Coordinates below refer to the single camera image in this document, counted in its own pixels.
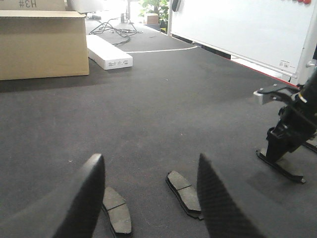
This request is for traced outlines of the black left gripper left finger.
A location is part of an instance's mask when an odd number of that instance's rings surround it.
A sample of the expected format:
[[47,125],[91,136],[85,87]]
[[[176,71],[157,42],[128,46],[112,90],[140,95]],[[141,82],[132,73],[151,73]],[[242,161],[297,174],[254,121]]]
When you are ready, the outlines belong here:
[[91,238],[105,190],[105,161],[93,154],[63,185],[0,224],[2,238]]

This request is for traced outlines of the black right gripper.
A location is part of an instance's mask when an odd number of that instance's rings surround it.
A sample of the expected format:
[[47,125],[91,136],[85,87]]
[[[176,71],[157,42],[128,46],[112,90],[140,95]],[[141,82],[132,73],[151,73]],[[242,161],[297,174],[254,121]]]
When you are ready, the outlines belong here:
[[311,110],[288,105],[280,109],[279,115],[277,125],[267,131],[266,158],[271,163],[297,150],[317,130],[317,114]]

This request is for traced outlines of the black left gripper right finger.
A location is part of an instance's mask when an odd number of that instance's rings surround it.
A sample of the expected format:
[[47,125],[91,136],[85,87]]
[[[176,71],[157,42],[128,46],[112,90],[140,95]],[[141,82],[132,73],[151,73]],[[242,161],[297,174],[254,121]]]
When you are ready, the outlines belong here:
[[206,154],[199,155],[197,193],[211,238],[264,238],[265,234],[234,201]]

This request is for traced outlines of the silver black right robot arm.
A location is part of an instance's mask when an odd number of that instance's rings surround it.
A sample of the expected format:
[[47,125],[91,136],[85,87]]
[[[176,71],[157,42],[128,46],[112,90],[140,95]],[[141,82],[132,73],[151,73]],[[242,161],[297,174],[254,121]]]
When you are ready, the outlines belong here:
[[311,139],[317,131],[317,73],[305,83],[295,99],[280,109],[280,119],[267,132],[266,159],[278,161]]

